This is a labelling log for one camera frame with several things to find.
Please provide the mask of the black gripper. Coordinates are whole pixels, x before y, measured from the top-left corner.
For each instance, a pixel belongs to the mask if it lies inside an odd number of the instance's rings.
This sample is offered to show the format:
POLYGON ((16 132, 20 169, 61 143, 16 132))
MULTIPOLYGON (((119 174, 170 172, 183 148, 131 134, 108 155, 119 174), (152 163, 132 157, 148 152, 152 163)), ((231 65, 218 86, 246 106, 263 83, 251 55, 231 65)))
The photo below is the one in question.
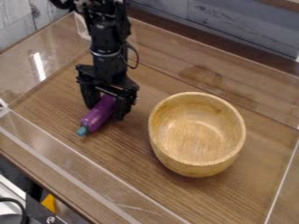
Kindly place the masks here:
POLYGON ((122 121, 136 104, 138 84, 127 75, 127 69, 136 69, 128 64, 127 49, 116 52, 90 50, 92 64, 78 64, 78 83, 84 104, 92 109, 99 103, 100 95, 116 97, 115 118, 122 121))

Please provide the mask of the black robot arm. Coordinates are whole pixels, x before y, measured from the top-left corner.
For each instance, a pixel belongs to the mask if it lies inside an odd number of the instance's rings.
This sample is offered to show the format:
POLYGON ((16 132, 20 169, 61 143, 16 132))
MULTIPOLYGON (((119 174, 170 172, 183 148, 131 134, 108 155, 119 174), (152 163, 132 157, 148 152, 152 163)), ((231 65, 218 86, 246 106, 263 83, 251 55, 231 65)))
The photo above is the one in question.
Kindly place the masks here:
POLYGON ((116 101, 115 118, 123 120, 136 104, 139 86, 127 74, 136 69, 128 62, 128 50, 138 53, 127 41, 131 22, 127 0, 49 0, 61 10, 78 12, 91 37, 92 64, 78 64, 78 83, 86 106, 92 109, 110 95, 116 101))

